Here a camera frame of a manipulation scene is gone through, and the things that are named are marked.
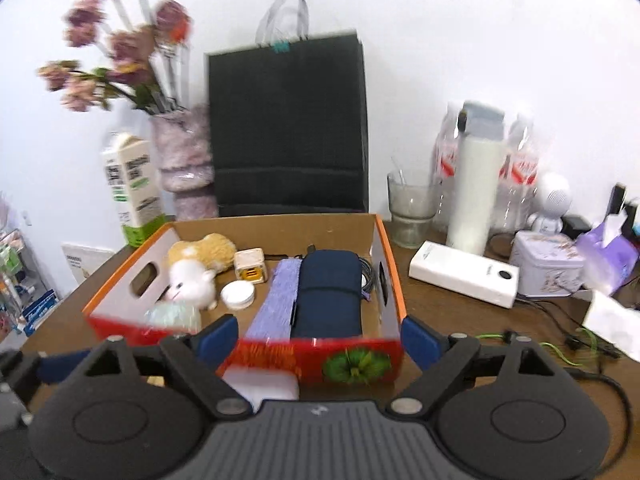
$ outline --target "dark blue pouch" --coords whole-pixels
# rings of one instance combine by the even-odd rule
[[[362,335],[362,264],[351,251],[317,250],[300,266],[291,337]]]

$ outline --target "astronaut figurine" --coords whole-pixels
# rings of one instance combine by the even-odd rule
[[[565,177],[557,173],[545,173],[538,179],[533,204],[537,213],[529,216],[527,227],[545,235],[555,235],[562,230],[561,216],[571,206],[571,190]]]

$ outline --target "plush toy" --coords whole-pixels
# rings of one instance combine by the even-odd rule
[[[168,301],[179,301],[200,310],[212,310],[218,304],[215,277],[215,271],[206,269],[198,260],[180,260],[169,268],[171,286],[164,297]]]
[[[213,233],[197,242],[176,242],[169,249],[169,268],[179,260],[198,260],[206,269],[224,272],[234,264],[236,246],[229,238]]]

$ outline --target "flower vase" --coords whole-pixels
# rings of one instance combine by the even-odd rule
[[[207,106],[154,115],[151,122],[160,186],[174,194],[177,219],[216,218]]]

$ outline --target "purple towel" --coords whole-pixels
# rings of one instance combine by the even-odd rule
[[[291,311],[298,296],[299,258],[287,258],[276,267],[267,298],[255,315],[247,339],[288,341],[291,335]]]

